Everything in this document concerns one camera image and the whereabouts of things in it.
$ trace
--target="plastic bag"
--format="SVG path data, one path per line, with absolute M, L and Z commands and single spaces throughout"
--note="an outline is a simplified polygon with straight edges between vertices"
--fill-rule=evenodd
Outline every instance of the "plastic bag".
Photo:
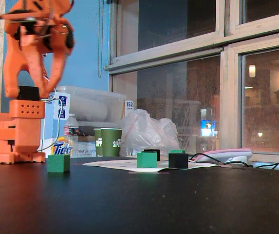
M 146 110 L 135 110 L 121 120 L 122 140 L 120 156 L 136 155 L 144 149 L 160 149 L 168 156 L 179 149 L 176 125 L 168 118 L 150 118 Z

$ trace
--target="blue wall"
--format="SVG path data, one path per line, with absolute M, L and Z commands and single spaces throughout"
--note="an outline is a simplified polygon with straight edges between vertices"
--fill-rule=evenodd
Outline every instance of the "blue wall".
M 5 11 L 16 3 L 16 0 L 6 0 Z M 74 28 L 75 47 L 68 57 L 63 78 L 58 85 L 72 85 L 91 89 L 108 90 L 109 75 L 102 69 L 101 78 L 98 77 L 98 5 L 99 0 L 76 0 L 71 12 L 66 17 Z M 103 66 L 108 64 L 108 35 L 109 35 L 109 5 L 104 9 L 104 37 L 103 37 Z M 4 40 L 4 59 L 7 43 Z M 49 73 L 51 56 L 45 58 L 45 68 Z M 19 85 L 34 86 L 27 72 L 19 75 Z M 2 86 L 2 112 L 8 112 L 9 99 Z

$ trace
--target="white wire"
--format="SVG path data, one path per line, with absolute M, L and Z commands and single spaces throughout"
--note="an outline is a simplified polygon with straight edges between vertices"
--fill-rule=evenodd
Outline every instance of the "white wire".
M 48 79 L 48 77 L 46 75 L 43 74 L 44 79 L 46 79 L 48 82 L 50 81 L 50 79 Z M 52 100 L 55 98 L 56 96 L 56 88 L 54 88 L 54 96 L 52 97 Z
M 60 98 L 41 99 L 41 101 L 48 101 L 48 102 L 53 101 L 53 100 L 59 100 L 59 101 L 61 102 L 61 110 L 60 110 L 60 112 L 59 112 L 59 115 L 58 115 L 58 122 L 57 122 L 57 136 L 56 136 L 55 141 L 54 141 L 51 145 L 45 147 L 44 149 L 37 150 L 36 152 L 43 151 L 43 150 L 46 150 L 46 149 L 50 148 L 51 146 L 53 146 L 53 145 L 56 143 L 56 141 L 57 141 L 58 138 L 59 138 L 60 116 L 61 116 L 62 109 L 63 109 L 62 100 L 61 100 Z

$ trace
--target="white paper sheet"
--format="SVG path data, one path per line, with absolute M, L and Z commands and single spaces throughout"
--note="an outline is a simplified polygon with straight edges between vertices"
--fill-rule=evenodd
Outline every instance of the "white paper sheet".
M 168 169 L 168 161 L 161 160 L 157 162 L 156 168 L 137 168 L 137 160 L 130 159 L 130 160 L 113 160 L 113 161 L 101 161 L 101 162 L 89 162 L 84 163 L 84 166 L 97 166 L 97 167 L 106 167 L 106 168 L 113 168 L 113 169 L 120 169 L 120 170 L 128 170 L 132 172 L 158 172 L 163 169 Z M 211 163 L 196 163 L 196 162 L 189 162 L 188 169 L 200 168 L 200 167 L 213 167 L 217 166 Z

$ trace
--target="black table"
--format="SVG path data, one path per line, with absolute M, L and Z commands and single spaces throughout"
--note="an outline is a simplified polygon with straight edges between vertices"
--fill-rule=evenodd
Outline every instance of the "black table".
M 279 234 L 279 171 L 165 170 L 0 165 L 0 233 Z

